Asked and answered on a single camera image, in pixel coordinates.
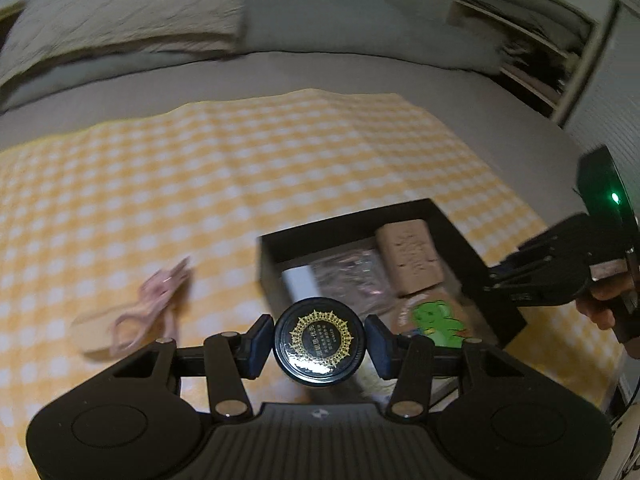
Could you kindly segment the person's right hand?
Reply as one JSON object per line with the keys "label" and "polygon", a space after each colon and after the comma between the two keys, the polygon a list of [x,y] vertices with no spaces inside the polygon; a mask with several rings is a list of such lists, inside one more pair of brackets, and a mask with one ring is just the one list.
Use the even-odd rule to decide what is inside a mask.
{"label": "person's right hand", "polygon": [[629,273],[617,274],[594,283],[588,295],[576,299],[576,309],[596,324],[599,330],[612,330],[615,326],[614,314],[605,307],[605,303],[623,292],[638,289],[639,284]]}

